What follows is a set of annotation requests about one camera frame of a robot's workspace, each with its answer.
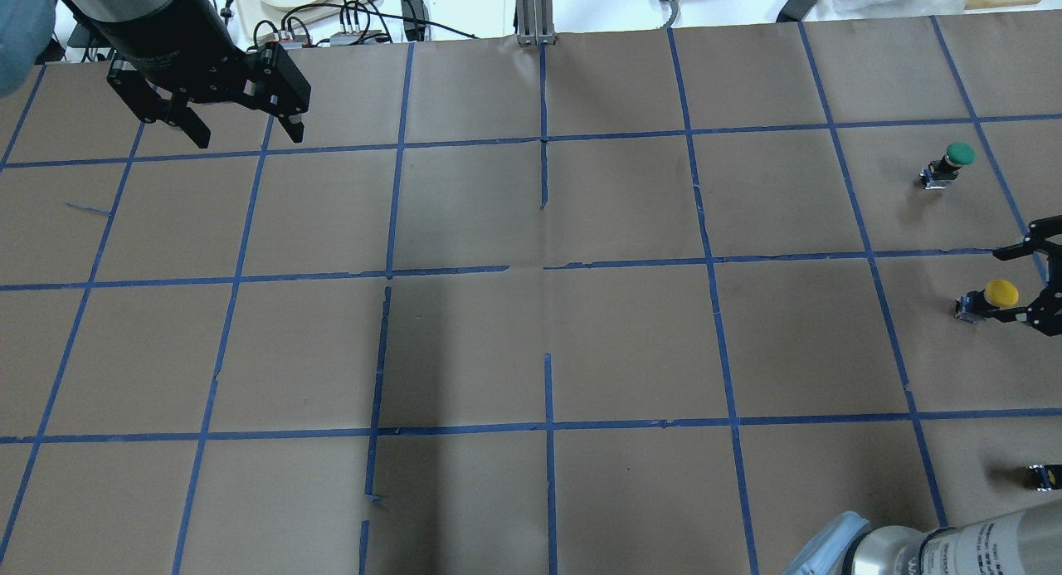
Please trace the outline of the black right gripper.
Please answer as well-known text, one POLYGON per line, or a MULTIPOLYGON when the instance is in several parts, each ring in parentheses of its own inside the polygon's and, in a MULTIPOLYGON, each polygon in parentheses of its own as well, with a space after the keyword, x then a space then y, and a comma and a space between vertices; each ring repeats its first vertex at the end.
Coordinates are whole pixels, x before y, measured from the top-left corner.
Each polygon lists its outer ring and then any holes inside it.
POLYGON ((1055 237, 1061 235, 1062 216, 1054 216, 1032 221, 1020 241, 1014 246, 997 247, 993 256, 999 261, 1042 253, 1048 257, 1048 280, 1046 287, 1030 305, 1017 305, 997 312, 997 321, 1020 322, 1047 336, 1061 334, 1061 246, 1055 237))

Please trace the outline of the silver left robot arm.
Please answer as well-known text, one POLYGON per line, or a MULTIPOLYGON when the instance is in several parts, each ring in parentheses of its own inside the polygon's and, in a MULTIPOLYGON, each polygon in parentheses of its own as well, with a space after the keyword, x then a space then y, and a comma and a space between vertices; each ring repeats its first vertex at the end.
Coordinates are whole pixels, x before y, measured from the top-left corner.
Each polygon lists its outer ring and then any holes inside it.
MULTIPOLYGON (((61 0, 2 0, 2 94, 22 87, 48 45, 61 0)), ((63 0, 110 43, 107 80, 144 124, 182 130, 201 149, 210 129, 196 104, 235 103, 276 117, 302 143, 311 86, 282 45, 246 52, 232 40, 212 0, 63 0)))

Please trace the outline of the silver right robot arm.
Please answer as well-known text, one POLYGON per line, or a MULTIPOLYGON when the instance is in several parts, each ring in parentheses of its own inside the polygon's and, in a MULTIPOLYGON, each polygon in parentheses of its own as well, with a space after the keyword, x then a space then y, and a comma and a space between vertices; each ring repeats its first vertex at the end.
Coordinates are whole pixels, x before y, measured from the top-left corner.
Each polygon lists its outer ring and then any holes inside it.
MULTIPOLYGON (((960 295, 955 315, 967 323, 1024 323, 1047 336, 1060 333, 1060 216, 1031 221, 1020 242, 997 247, 999 261, 1042 254, 1045 288, 1027 305, 1012 283, 991 280, 960 295)), ((1047 504, 957 527, 919 531, 904 526, 872 529, 853 511, 835 517, 785 568, 785 574, 1058 574, 1061 507, 1047 504)))

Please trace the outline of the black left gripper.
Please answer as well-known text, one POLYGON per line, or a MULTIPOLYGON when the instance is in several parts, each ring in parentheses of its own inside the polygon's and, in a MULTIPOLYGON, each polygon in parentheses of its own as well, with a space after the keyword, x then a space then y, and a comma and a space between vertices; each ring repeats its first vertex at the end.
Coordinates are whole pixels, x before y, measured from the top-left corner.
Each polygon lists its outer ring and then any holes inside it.
POLYGON ((311 84, 280 43, 247 56, 210 0, 87 0, 87 18, 116 50, 107 83, 143 124, 178 129, 205 150, 210 129, 188 101, 234 102, 276 117, 303 143, 311 84))

